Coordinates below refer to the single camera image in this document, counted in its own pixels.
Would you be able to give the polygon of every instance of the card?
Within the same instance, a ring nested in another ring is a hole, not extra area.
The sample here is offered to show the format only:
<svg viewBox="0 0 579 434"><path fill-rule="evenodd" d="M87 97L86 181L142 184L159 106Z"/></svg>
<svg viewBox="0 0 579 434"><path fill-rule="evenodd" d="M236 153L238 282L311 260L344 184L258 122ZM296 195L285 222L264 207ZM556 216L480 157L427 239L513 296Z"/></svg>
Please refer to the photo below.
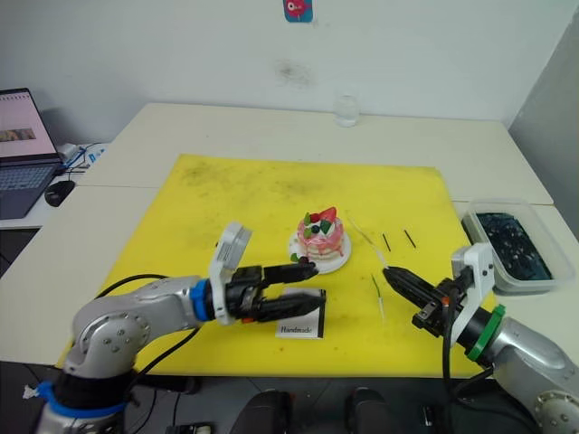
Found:
<svg viewBox="0 0 579 434"><path fill-rule="evenodd" d="M325 296L324 289L315 288L285 288L283 294L311 294ZM324 337L324 320L326 303L304 316L281 319L278 321L276 337L284 339L321 339Z"/></svg>

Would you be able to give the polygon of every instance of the dark blue contents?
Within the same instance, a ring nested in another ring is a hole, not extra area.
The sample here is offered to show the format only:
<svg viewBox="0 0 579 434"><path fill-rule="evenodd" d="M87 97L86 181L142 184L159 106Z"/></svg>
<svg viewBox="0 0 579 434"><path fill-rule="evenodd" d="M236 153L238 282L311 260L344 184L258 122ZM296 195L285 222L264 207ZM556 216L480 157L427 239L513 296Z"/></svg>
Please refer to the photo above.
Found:
<svg viewBox="0 0 579 434"><path fill-rule="evenodd" d="M506 212L478 213L482 229L503 266L518 280L550 280L551 271L521 223Z"/></svg>

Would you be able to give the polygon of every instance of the white wall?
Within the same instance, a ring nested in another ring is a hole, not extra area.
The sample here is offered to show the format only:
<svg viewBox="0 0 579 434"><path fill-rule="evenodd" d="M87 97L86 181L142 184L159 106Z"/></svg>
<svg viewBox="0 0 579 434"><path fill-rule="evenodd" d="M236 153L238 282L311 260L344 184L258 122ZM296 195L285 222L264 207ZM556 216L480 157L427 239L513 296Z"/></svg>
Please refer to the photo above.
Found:
<svg viewBox="0 0 579 434"><path fill-rule="evenodd" d="M0 0L0 89L52 130L113 138L148 101L493 118L509 125L577 0Z"/></svg>
<svg viewBox="0 0 579 434"><path fill-rule="evenodd" d="M579 239L579 11L509 133Z"/></svg>

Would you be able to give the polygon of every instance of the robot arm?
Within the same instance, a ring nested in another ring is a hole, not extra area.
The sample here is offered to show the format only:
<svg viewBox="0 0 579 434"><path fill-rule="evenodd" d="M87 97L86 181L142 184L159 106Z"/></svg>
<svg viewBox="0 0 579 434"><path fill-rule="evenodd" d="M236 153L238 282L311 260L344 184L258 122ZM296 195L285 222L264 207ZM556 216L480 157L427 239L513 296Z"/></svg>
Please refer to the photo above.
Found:
<svg viewBox="0 0 579 434"><path fill-rule="evenodd" d="M251 233L231 223L218 242L210 278L163 278L122 296L101 297L73 320L73 345L55 384L42 383L36 432L122 433L122 414L138 352L162 335L220 319L273 321L306 315L325 299L306 294L267 299L263 290L318 274L315 264L237 268Z"/></svg>
<svg viewBox="0 0 579 434"><path fill-rule="evenodd" d="M451 288L458 289L457 320L463 318L463 322L455 320L452 342L462 345L472 361L485 368L492 366L498 384L527 408L543 432L579 432L577 366L545 336L504 317L503 306L492 313L479 307L489 279L492 288L494 278L492 272L483 276L484 269L471 264L489 264L490 249L488 244L475 244L459 250L452 262L455 279L445 279L437 287L408 269L390 267L383 273L396 292L421 309L413 324L434 336L442 335ZM474 298L475 309L469 297Z"/></svg>

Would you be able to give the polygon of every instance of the blue ring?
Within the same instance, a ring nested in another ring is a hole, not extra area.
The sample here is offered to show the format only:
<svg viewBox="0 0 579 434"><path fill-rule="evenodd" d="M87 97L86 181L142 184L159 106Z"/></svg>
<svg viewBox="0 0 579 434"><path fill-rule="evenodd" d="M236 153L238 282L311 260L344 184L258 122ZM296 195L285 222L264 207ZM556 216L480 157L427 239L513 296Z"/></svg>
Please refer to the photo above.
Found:
<svg viewBox="0 0 579 434"><path fill-rule="evenodd" d="M189 298L193 302L193 311L199 321L209 321L209 316L205 311L205 284L206 278L202 278L189 290Z"/></svg>
<svg viewBox="0 0 579 434"><path fill-rule="evenodd" d="M51 406L51 410L56 414L61 416L66 416L67 418L74 419L92 419L92 418L102 418L104 416L109 416L110 414L115 414L123 411L127 404L122 402L112 407L105 407L103 409L72 409L71 407L65 407L64 405L57 402L54 394L52 393L52 383L51 382L41 382L37 389L38 395L45 398Z"/></svg>

